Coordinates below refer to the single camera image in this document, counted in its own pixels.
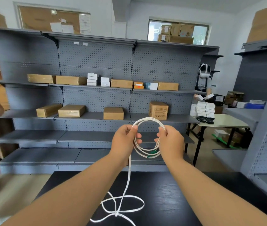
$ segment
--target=black table leg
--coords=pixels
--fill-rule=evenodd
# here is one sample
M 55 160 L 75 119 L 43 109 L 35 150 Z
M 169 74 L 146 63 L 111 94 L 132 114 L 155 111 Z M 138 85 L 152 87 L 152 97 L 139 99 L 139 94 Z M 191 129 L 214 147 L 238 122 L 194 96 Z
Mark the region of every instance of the black table leg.
M 235 130 L 236 130 L 236 128 L 232 128 L 232 130 L 231 130 L 231 133 L 230 133 L 230 136 L 229 136 L 229 139 L 228 139 L 228 142 L 227 142 L 227 147 L 230 147 L 230 144 L 231 144 L 231 141 L 232 141 L 232 138 L 233 138 Z
M 190 134 L 190 126 L 191 126 L 191 124 L 188 123 L 187 130 L 186 130 L 187 136 L 189 136 L 189 134 Z M 187 150 L 188 150 L 188 144 L 186 143 L 185 144 L 185 153 L 187 153 Z
M 197 142 L 197 147 L 196 147 L 195 155 L 194 155 L 194 158 L 193 158 L 193 166 L 195 166 L 195 164 L 196 164 L 196 160 L 197 160 L 197 157 L 198 157 L 200 145 L 202 144 L 202 139 L 203 139 L 203 135 L 204 135 L 205 129 L 206 129 L 206 127 L 201 127 L 200 132 L 199 132 L 199 139 L 198 139 L 198 142 Z

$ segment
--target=person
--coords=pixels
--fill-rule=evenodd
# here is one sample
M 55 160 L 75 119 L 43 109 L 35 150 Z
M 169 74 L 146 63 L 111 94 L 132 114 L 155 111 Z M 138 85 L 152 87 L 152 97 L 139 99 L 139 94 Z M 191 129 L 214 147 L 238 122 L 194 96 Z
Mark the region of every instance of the person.
M 165 128 L 159 127 L 157 134 L 163 160 L 202 225 L 267 225 L 266 214 L 186 162 L 183 136 L 172 126 Z M 137 125 L 121 126 L 107 156 L 42 195 L 3 226 L 86 225 L 127 165 L 134 137 L 142 143 L 137 129 Z
M 206 92 L 207 96 L 212 93 L 211 89 L 211 68 L 208 64 L 201 64 L 198 69 L 196 84 L 195 84 L 195 90 Z

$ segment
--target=floor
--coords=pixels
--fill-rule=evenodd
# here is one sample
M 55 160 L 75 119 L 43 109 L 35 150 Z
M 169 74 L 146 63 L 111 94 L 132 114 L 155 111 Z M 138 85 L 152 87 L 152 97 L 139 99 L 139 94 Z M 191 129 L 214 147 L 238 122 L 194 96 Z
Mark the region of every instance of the floor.
M 214 128 L 207 128 L 201 145 L 196 167 L 201 171 L 228 171 L 213 155 L 212 149 L 223 149 L 225 145 L 217 143 L 212 137 Z M 196 144 L 188 145 L 188 156 L 193 159 Z M 29 205 L 50 175 L 0 175 L 0 218 L 11 216 Z

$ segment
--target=ceiling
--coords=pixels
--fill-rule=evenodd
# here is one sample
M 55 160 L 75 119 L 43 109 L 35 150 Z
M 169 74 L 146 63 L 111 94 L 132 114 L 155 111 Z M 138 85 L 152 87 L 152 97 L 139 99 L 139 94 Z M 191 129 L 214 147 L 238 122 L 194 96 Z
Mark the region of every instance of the ceiling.
M 154 4 L 188 7 L 202 10 L 239 13 L 261 0 L 132 0 Z

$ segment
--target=white cord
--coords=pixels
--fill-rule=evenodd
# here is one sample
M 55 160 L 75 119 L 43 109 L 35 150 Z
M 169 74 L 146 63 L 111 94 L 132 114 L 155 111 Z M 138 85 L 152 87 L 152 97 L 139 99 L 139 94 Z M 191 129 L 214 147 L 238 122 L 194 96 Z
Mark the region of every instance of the white cord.
M 165 127 L 164 127 L 164 125 L 163 125 L 159 120 L 157 120 L 157 119 L 155 119 L 155 118 L 152 118 L 152 117 L 142 118 L 142 119 L 136 121 L 136 122 L 133 124 L 133 126 L 134 126 L 134 125 L 138 125 L 138 127 L 139 127 L 139 125 L 142 124 L 142 123 L 145 122 L 145 121 L 154 121 L 154 122 L 157 122 L 161 127 L 164 128 L 164 130 L 166 130 Z M 137 143 L 137 141 L 136 141 L 136 137 L 135 137 L 135 138 L 134 138 L 134 149 L 136 150 L 136 152 L 137 152 L 140 156 L 143 156 L 143 157 L 145 157 L 145 158 L 150 158 L 150 159 L 152 159 L 152 158 L 158 157 L 158 156 L 160 155 L 160 151 L 155 152 L 155 153 L 153 153 L 153 154 L 151 154 L 151 153 L 146 153 L 146 152 L 144 152 L 144 151 L 153 151 L 153 150 L 158 149 L 158 148 L 159 148 L 159 141 L 160 141 L 160 140 L 158 140 L 158 142 L 156 143 L 156 145 L 155 145 L 155 147 L 154 147 L 153 149 L 150 149 L 150 150 L 149 150 L 149 149 L 141 148 L 141 147 L 138 145 L 138 143 Z M 141 154 L 140 152 L 138 152 L 137 149 L 140 150 L 141 152 L 145 153 L 146 155 L 149 155 L 149 156 L 145 156 L 145 155 Z M 110 192 L 107 192 L 107 193 L 111 196 L 111 198 L 108 198 L 108 199 L 103 200 L 103 201 L 101 202 L 101 205 L 102 205 L 102 208 L 104 209 L 104 211 L 107 212 L 107 213 L 110 213 L 110 214 L 107 215 L 106 217 L 102 218 L 101 220 L 92 220 L 92 219 L 90 219 L 91 222 L 93 222 L 93 223 L 98 223 L 98 222 L 101 222 L 101 221 L 105 220 L 106 218 L 108 218 L 108 217 L 110 217 L 110 216 L 115 215 L 115 216 L 123 217 L 124 219 L 128 220 L 133 226 L 136 226 L 136 225 L 134 224 L 134 222 L 133 222 L 131 219 L 129 219 L 127 216 L 121 214 L 121 213 L 133 213 L 133 212 L 139 211 L 139 210 L 143 209 L 143 208 L 144 208 L 144 205 L 145 205 L 145 202 L 144 202 L 141 198 L 139 198 L 139 197 L 137 197 L 137 196 L 133 196 L 133 195 L 125 195 L 125 193 L 126 193 L 126 191 L 127 191 L 127 189 L 128 189 L 128 185 L 129 185 L 129 181 L 130 181 L 130 179 L 131 179 L 131 155 L 129 156 L 129 161 L 128 161 L 128 178 L 127 178 L 127 184 L 126 184 L 125 190 L 124 190 L 124 192 L 123 192 L 123 195 L 122 195 L 122 196 L 119 196 L 119 197 L 113 197 L 113 195 L 112 195 Z M 138 200 L 140 200 L 140 201 L 143 202 L 143 206 L 140 207 L 140 208 L 137 208 L 137 209 L 120 210 L 120 209 L 121 209 L 121 205 L 122 205 L 122 201 L 123 201 L 123 198 L 124 198 L 124 197 L 132 197 L 132 198 L 136 198 L 136 199 L 138 199 Z M 117 210 L 116 199 L 118 199 L 118 198 L 121 198 L 121 201 L 120 201 L 119 208 L 118 208 L 118 210 Z M 115 207 L 114 207 L 114 211 L 108 211 L 108 210 L 104 207 L 104 204 L 103 204 L 103 203 L 106 202 L 106 201 L 109 201 L 109 200 L 113 200 L 113 201 L 114 201 L 114 206 L 115 206 Z

